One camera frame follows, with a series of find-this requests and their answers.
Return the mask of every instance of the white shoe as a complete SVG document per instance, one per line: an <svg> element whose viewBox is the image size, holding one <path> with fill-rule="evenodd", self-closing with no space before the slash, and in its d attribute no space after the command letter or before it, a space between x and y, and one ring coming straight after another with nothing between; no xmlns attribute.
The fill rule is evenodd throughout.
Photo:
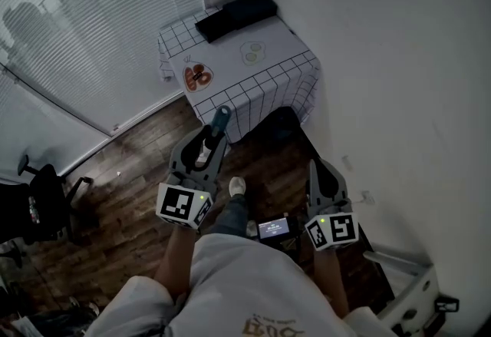
<svg viewBox="0 0 491 337"><path fill-rule="evenodd" d="M233 197L237 193L244 195L244 193L246 193L246 181L239 176L234 176L230 180L229 192L231 197Z"/></svg>

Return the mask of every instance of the table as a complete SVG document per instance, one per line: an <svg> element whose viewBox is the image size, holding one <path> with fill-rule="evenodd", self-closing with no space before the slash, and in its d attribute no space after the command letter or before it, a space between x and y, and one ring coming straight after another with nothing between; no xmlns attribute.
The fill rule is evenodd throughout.
<svg viewBox="0 0 491 337"><path fill-rule="evenodd" d="M317 58L278 17L209 44L194 24L218 10L209 8L160 31L162 76L176 76L203 124L213 119L217 107L228 105L230 143L278 107L292 107L305 122L315 104Z"/></svg>

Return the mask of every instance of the black chair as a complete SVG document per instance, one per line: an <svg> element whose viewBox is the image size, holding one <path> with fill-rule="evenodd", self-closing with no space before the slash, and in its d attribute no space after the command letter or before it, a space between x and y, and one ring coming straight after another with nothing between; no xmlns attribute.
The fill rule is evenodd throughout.
<svg viewBox="0 0 491 337"><path fill-rule="evenodd" d="M71 207L71 201L82 182L92 183L90 177L80 177L65 197L62 184L64 179L56 174L53 166L44 165L41 170L29 166L28 156L24 156L18 166L18 175L26 171L35 175L29 185L0 184L2 199L0 217L0 243L22 237L26 244L56 240L67 229L68 239L74 242L70 215L87 219ZM18 257L15 249L10 256ZM0 256L8 256L9 251Z"/></svg>

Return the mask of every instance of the tablecloth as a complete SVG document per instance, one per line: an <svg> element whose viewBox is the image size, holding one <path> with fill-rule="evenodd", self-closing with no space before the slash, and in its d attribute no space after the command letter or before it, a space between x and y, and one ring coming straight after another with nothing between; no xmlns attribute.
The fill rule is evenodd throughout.
<svg viewBox="0 0 491 337"><path fill-rule="evenodd" d="M160 31L161 75L176 76L203 124L213 119L217 107L229 106L230 143L278 107L292 107L305 122L315 105L317 58L277 17L209 44L195 23L218 10L210 8Z"/></svg>

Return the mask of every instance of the person's leg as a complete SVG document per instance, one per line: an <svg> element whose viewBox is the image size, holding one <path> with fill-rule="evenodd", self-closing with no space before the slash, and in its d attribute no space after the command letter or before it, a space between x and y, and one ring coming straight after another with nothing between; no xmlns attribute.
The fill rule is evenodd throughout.
<svg viewBox="0 0 491 337"><path fill-rule="evenodd" d="M224 233L226 235L247 237L249 209L244 197L246 182L241 177L233 177L230 180L229 191L232 198L216 218L215 224L208 233Z"/></svg>

